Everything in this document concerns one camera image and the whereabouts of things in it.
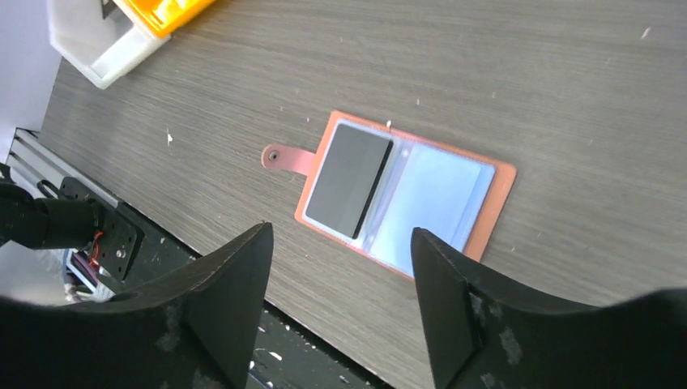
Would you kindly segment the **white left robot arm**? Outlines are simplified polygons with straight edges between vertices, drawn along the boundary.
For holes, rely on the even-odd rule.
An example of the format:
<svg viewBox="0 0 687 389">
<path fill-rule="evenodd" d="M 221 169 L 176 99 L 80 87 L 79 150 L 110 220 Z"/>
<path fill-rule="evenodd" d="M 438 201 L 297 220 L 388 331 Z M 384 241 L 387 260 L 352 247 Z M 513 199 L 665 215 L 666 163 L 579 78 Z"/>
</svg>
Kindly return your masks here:
<svg viewBox="0 0 687 389">
<path fill-rule="evenodd" d="M 32 250 L 83 248 L 100 230 L 105 208 L 93 200 L 33 198 L 1 182 L 1 243 Z"/>
</svg>

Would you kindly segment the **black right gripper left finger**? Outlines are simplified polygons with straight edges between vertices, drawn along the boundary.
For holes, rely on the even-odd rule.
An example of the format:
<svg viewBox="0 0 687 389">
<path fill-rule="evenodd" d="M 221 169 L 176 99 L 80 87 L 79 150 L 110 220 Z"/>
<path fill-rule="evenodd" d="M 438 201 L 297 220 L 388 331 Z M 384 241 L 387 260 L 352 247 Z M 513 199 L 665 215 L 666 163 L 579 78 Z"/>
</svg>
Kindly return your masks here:
<svg viewBox="0 0 687 389">
<path fill-rule="evenodd" d="M 4 388 L 243 388 L 271 271 L 256 224 L 105 302 L 1 300 Z"/>
</svg>

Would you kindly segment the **orange leather card holder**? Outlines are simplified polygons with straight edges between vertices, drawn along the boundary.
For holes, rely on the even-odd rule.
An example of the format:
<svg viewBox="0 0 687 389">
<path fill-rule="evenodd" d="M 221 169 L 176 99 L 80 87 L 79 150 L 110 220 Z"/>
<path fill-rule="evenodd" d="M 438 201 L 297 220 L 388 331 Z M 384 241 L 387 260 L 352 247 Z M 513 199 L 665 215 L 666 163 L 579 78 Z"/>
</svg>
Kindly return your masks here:
<svg viewBox="0 0 687 389">
<path fill-rule="evenodd" d="M 314 183 L 339 124 L 393 141 L 358 238 L 305 215 Z M 480 260 L 517 176 L 509 163 L 335 111 L 315 152 L 273 143 L 262 165 L 305 176 L 295 218 L 302 224 L 405 276 L 412 276 L 411 239 L 423 228 L 473 260 Z"/>
</svg>

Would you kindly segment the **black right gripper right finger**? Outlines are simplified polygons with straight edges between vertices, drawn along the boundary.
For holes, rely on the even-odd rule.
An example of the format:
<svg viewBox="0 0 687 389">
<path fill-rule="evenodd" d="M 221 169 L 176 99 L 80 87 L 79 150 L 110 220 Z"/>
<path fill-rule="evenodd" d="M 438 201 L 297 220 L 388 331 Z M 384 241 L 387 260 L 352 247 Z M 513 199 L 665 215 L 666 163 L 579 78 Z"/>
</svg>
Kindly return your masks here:
<svg viewBox="0 0 687 389">
<path fill-rule="evenodd" d="M 609 306 L 556 297 L 416 228 L 412 266 L 437 388 L 683 388 L 686 291 Z"/>
</svg>

